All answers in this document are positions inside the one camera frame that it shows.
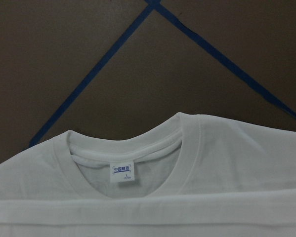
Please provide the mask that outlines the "white long-sleeve printed shirt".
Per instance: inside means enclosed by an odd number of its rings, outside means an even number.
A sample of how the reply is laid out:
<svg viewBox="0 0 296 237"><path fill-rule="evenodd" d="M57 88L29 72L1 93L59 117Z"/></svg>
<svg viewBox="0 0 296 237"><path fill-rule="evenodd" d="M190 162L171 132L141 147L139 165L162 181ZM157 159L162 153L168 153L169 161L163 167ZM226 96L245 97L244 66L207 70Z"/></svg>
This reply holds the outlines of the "white long-sleeve printed shirt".
<svg viewBox="0 0 296 237"><path fill-rule="evenodd" d="M296 237L296 132L177 113L0 164L0 237Z"/></svg>

